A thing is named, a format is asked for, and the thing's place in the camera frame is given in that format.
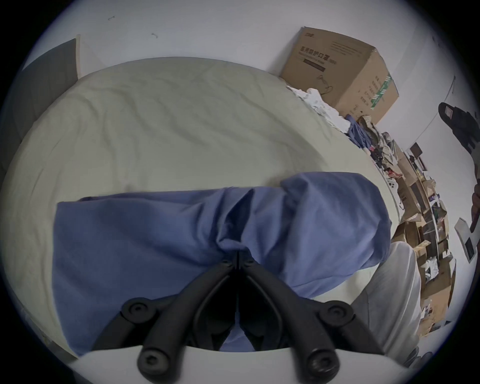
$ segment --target white wall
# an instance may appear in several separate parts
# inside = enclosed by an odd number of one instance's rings
[[[246,64],[279,74],[299,30],[310,26],[353,36],[378,48],[400,98],[378,128],[408,148],[447,102],[473,113],[476,105],[451,55],[419,15],[396,0],[82,0],[43,34],[26,64],[81,34],[107,66],[165,56]],[[418,139],[448,210],[457,279],[450,320],[458,316],[473,274],[453,226],[469,220],[473,165],[437,117]]]

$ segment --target white cloth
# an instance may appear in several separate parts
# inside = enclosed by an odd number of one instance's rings
[[[309,88],[307,89],[307,92],[303,92],[301,89],[292,88],[289,85],[287,85],[287,88],[292,91],[295,96],[301,98],[305,103],[312,107],[312,109],[320,116],[325,117],[325,120],[327,120],[330,126],[338,129],[340,132],[348,133],[348,130],[350,129],[350,121],[345,120],[339,115],[335,108],[325,103],[318,90],[315,88]]]
[[[390,256],[352,303],[385,354],[399,364],[405,363],[420,339],[420,286],[415,252],[399,241],[392,243]]]

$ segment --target clutter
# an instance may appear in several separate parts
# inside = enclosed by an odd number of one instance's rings
[[[420,209],[422,212],[430,210],[430,202],[427,197],[427,193],[423,188],[423,184],[420,180],[417,180],[412,185],[410,185],[410,189],[412,190],[413,194],[415,195],[415,199],[419,203]]]
[[[405,208],[403,207],[402,199],[400,199],[400,196],[398,195],[398,183],[395,181],[393,178],[385,178],[387,181],[388,186],[390,187],[390,190],[392,191],[392,196],[395,199],[395,204],[398,209],[398,213],[400,216],[403,216],[405,213]]]
[[[423,216],[420,216],[420,221],[417,221],[417,228],[422,228],[425,225],[427,225],[425,218]]]
[[[348,131],[348,137],[358,148],[372,147],[372,141],[368,137],[367,133],[360,127],[351,115],[346,115],[345,119],[350,122],[350,129]]]
[[[432,303],[432,300],[428,300],[427,303],[424,303],[425,307],[423,307],[423,309],[421,310],[421,314],[420,314],[420,320],[423,320],[425,317],[429,316],[433,309],[432,307],[430,306],[430,304]]]
[[[292,91],[296,97],[301,98],[307,103],[320,116],[325,117],[325,120],[327,120],[327,123],[330,126],[338,129],[342,133],[348,132],[350,129],[350,122],[341,117],[335,108],[332,108],[325,103],[317,89],[309,88],[307,89],[307,92],[303,92],[301,89],[295,89],[288,85],[287,88]]]
[[[445,318],[450,303],[455,274],[450,272],[450,261],[440,260],[438,263],[439,273],[435,279],[431,279],[420,291],[420,307],[426,309],[424,318],[420,321],[419,336],[426,336],[435,323]]]
[[[420,205],[415,198],[412,190],[407,186],[404,178],[397,179],[398,183],[398,196],[402,200],[405,213],[403,214],[400,222],[410,221],[416,214],[421,215]]]
[[[438,253],[442,254],[443,252],[448,251],[448,240],[442,240],[438,243]]]
[[[436,257],[428,259],[424,265],[421,265],[421,267],[425,269],[425,277],[427,283],[438,276],[439,270]]]
[[[401,173],[396,173],[391,169],[388,169],[387,173],[388,173],[388,176],[391,177],[392,179],[399,179],[403,176]]]
[[[448,226],[448,216],[447,215],[438,219],[437,230],[438,230],[438,241],[443,241],[446,238],[448,238],[449,226]]]
[[[429,198],[435,195],[435,187],[437,186],[437,183],[434,179],[425,180],[422,184]]]
[[[424,240],[419,245],[417,245],[416,247],[413,247],[413,251],[415,252],[415,254],[417,256],[417,259],[419,257],[427,254],[427,247],[430,244],[431,243],[428,240]]]
[[[407,185],[410,186],[418,180],[419,178],[418,174],[416,173],[415,169],[410,163],[410,160],[407,159],[407,157],[402,152],[402,150],[398,148],[398,146],[396,147],[397,147],[397,157],[398,157],[397,165],[400,168],[400,171],[403,174],[403,177],[405,178]]]
[[[387,144],[385,136],[379,133],[374,124],[372,123],[371,116],[365,115],[360,117],[359,124],[370,137],[373,147],[377,148],[378,151],[382,154],[382,164],[384,165],[384,168],[391,168],[392,166],[397,165],[397,157],[394,155],[394,152]]]
[[[335,32],[304,27],[280,75],[289,85],[318,89],[341,116],[378,123],[398,91],[377,49]]]

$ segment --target clothes pile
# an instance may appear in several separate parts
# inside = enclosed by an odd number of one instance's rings
[[[301,98],[307,103],[320,116],[325,117],[325,120],[331,127],[338,129],[342,133],[348,133],[350,122],[340,116],[335,108],[325,103],[317,89],[309,88],[307,92],[304,92],[301,89],[292,88],[288,85],[287,88],[292,91],[296,97]]]

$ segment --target bedsheet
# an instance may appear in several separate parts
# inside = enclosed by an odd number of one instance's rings
[[[248,250],[299,296],[314,298],[387,259],[390,219],[378,188],[362,175],[309,172],[281,181],[280,188],[63,202],[53,236],[55,304],[80,355],[124,302],[178,294],[235,251]]]
[[[378,187],[395,231],[395,201],[370,158],[283,80],[195,58],[138,60],[91,73],[42,114],[10,164],[0,192],[8,283],[36,325],[73,354],[52,297],[58,202],[132,191],[278,186],[310,171],[366,177]],[[351,302],[375,268],[333,291]]]

